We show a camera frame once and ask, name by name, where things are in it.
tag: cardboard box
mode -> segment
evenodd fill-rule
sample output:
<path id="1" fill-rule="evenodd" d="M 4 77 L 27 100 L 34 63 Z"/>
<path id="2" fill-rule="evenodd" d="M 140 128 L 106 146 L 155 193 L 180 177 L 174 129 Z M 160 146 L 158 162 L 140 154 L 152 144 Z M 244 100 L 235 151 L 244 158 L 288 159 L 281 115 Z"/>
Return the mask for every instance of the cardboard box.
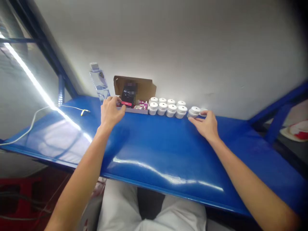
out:
<path id="1" fill-rule="evenodd" d="M 156 93 L 156 86 L 153 84 L 153 81 L 150 79 L 141 79 L 141 78 L 133 78 L 133 77 L 126 77 L 126 76 L 114 76 L 113 83 L 115 87 L 116 95 L 122 95 L 123 88 L 128 83 L 135 83 L 136 84 L 136 105 L 139 105 L 138 101 L 147 101 L 149 104 L 149 100 L 151 97 L 155 96 Z M 140 110 L 140 109 L 133 109 L 133 108 L 126 108 L 126 112 L 132 113 L 139 113 L 139 114 L 148 114 L 149 111 Z"/>

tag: white cloth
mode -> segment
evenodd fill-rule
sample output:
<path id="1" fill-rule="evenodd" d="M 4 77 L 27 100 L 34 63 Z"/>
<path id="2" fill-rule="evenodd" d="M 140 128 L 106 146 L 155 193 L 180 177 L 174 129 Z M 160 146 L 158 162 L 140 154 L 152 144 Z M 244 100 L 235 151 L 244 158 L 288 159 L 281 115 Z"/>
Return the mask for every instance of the white cloth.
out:
<path id="1" fill-rule="evenodd" d="M 196 202 L 166 195 L 161 212 L 154 220 L 142 220 L 137 187 L 107 180 L 98 221 L 98 231 L 204 231 L 205 207 Z"/>

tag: blue metal shelf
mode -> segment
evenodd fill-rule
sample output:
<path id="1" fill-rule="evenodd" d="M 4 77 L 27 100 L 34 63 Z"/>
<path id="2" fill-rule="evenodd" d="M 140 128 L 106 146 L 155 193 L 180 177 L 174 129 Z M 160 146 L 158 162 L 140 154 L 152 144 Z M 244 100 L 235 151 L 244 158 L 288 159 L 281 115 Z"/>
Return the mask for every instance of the blue metal shelf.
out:
<path id="1" fill-rule="evenodd" d="M 80 116 L 79 110 L 61 107 L 66 120 L 52 111 L 35 123 L 29 135 L 2 148 L 76 167 L 100 123 L 100 102 L 80 96 L 67 105 L 91 112 Z M 226 145 L 302 214 L 308 205 L 308 182 L 247 121 L 225 117 L 217 117 L 217 121 Z M 186 117 L 126 113 L 108 140 L 101 176 L 250 215 L 213 149 Z"/>

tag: right hand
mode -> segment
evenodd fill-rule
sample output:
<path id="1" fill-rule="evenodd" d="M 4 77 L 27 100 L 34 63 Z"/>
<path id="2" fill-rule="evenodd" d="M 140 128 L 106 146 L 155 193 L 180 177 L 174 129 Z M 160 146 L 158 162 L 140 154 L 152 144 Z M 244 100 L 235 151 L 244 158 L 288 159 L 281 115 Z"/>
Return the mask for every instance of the right hand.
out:
<path id="1" fill-rule="evenodd" d="M 103 101 L 103 105 L 100 107 L 101 109 L 101 125 L 100 130 L 111 131 L 113 127 L 120 122 L 125 114 L 125 105 L 122 105 L 122 108 L 118 110 L 116 108 L 116 103 L 121 102 L 121 99 L 117 96 L 111 97 L 109 96 L 107 99 Z"/>
<path id="2" fill-rule="evenodd" d="M 205 119 L 189 117 L 188 120 L 196 126 L 198 132 L 206 138 L 208 142 L 219 140 L 217 130 L 217 120 L 212 111 L 202 111 L 202 115 L 207 115 Z"/>

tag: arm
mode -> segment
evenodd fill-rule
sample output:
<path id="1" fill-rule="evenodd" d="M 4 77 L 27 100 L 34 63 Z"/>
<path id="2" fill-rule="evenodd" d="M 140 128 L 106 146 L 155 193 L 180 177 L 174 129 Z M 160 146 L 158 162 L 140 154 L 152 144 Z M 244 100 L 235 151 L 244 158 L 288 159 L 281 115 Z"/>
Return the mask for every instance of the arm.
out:
<path id="1" fill-rule="evenodd" d="M 207 139 L 224 166 L 245 206 L 266 231 L 296 230 L 298 216 L 267 187 L 219 138 L 217 120 L 212 111 L 205 111 L 205 120 L 189 118 L 199 133 Z"/>
<path id="2" fill-rule="evenodd" d="M 124 105 L 121 110 L 116 109 L 118 99 L 108 97 L 104 100 L 101 106 L 101 125 L 65 186 L 45 231 L 75 230 L 99 178 L 108 137 L 125 113 Z"/>

